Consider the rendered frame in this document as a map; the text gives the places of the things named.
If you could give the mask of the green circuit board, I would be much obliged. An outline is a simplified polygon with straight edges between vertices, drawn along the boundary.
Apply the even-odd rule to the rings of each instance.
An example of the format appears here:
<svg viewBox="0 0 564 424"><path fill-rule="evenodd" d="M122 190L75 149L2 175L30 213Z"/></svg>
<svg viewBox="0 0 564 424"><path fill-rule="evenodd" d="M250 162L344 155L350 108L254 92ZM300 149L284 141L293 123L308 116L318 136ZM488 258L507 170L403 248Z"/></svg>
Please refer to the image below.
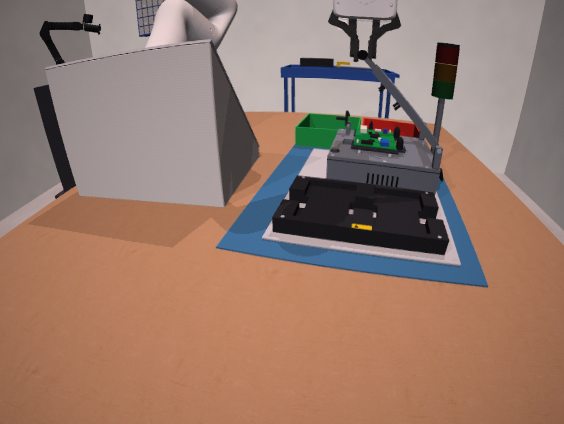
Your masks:
<svg viewBox="0 0 564 424"><path fill-rule="evenodd" d="M357 128L356 130L354 145L397 150L393 132L387 131L387 129L383 129L383 131L381 129L370 130L367 129L367 126L361 125L361 129ZM359 140L359 143L356 143L356 139Z"/></svg>

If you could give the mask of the green bin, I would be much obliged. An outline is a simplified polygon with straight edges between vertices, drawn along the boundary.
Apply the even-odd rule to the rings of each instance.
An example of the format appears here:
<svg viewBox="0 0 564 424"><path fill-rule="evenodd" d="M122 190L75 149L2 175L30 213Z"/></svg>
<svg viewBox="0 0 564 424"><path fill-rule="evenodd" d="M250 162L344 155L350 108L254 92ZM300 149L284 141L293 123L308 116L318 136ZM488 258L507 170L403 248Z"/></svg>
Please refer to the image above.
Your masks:
<svg viewBox="0 0 564 424"><path fill-rule="evenodd" d="M337 116L308 113L295 127L295 146L330 149L338 129L346 129L345 120L336 120ZM348 122L351 122L351 130L361 126L360 117L348 117Z"/></svg>

